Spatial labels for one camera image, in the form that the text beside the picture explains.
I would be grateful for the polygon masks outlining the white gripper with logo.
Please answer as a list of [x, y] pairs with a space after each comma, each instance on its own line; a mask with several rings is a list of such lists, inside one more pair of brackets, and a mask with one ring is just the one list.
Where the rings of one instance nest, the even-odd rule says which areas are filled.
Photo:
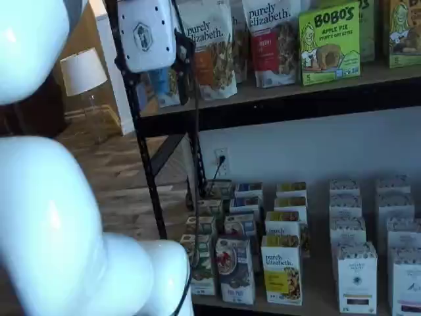
[[168, 0], [118, 1], [118, 26], [124, 57], [114, 63], [124, 85], [135, 87], [138, 73], [173, 65], [180, 105], [195, 97], [195, 43], [176, 29], [174, 6]]

